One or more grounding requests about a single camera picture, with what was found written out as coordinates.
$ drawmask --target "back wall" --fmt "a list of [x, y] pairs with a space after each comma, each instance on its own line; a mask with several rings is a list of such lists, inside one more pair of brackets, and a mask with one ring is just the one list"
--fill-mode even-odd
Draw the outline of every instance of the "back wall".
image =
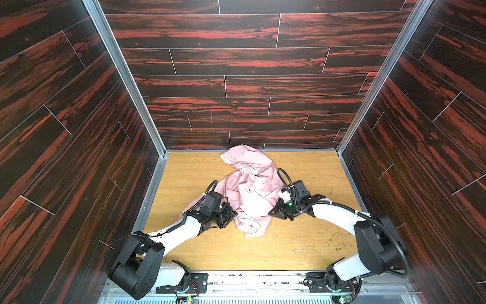
[[336, 148], [413, 0], [100, 0], [169, 149]]

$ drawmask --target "light wooden floor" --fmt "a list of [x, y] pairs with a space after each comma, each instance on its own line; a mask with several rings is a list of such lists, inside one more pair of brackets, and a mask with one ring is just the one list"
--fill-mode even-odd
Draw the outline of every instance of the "light wooden floor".
[[[293, 181], [301, 179], [322, 194], [361, 210], [335, 152], [265, 152]], [[162, 176], [145, 232], [173, 224], [181, 211], [209, 183], [234, 172], [214, 152], [172, 152]], [[353, 235], [329, 222], [301, 215], [295, 221], [272, 219], [264, 237], [246, 238], [231, 223], [211, 229], [172, 250], [164, 261], [177, 259], [193, 270], [325, 269], [356, 252]]]

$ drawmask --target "pink cloth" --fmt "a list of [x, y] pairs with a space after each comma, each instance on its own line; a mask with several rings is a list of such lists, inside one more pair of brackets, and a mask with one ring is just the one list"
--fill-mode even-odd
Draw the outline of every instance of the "pink cloth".
[[246, 237], [263, 236], [272, 219], [268, 213], [275, 207], [283, 187], [272, 160], [244, 144], [221, 154], [221, 159], [238, 171], [220, 181], [215, 191], [228, 197], [231, 208], [238, 212], [236, 227]]

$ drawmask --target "red and black wood grain wall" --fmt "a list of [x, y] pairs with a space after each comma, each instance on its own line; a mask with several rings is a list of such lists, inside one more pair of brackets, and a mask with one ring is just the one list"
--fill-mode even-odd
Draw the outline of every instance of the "red and black wood grain wall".
[[95, 303], [158, 154], [81, 0], [0, 8], [0, 303]]
[[435, 0], [343, 156], [425, 302], [486, 303], [486, 1]]
[[335, 148], [413, 0], [101, 0], [169, 149]]

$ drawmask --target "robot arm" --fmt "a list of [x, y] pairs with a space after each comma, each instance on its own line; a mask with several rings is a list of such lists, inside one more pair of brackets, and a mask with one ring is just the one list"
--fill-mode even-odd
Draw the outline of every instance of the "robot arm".
[[172, 286], [176, 291], [184, 291], [191, 270], [178, 261], [162, 263], [162, 258], [208, 229], [225, 228], [237, 214], [226, 197], [209, 188], [196, 205], [183, 213], [181, 221], [150, 234], [137, 231], [130, 235], [110, 264], [108, 278], [135, 300], [152, 287]]
[[[357, 282], [356, 278], [359, 279], [363, 275], [369, 276], [384, 272], [398, 276], [408, 274], [409, 266], [405, 246], [386, 215], [372, 216], [369, 213], [362, 213], [348, 206], [333, 203], [319, 194], [311, 196], [301, 180], [293, 183], [285, 171], [279, 168], [277, 172], [285, 184], [285, 189], [279, 193], [280, 199], [275, 208], [270, 211], [270, 216], [293, 220], [295, 217], [307, 213], [312, 217], [329, 221], [356, 237], [358, 252], [332, 263], [326, 269], [324, 281], [331, 291], [339, 291], [347, 284], [351, 284], [351, 281]], [[281, 172], [287, 177], [290, 185], [283, 180]], [[404, 273], [390, 270], [400, 261], [404, 265]], [[308, 280], [304, 283], [312, 285], [315, 282], [316, 280]]]

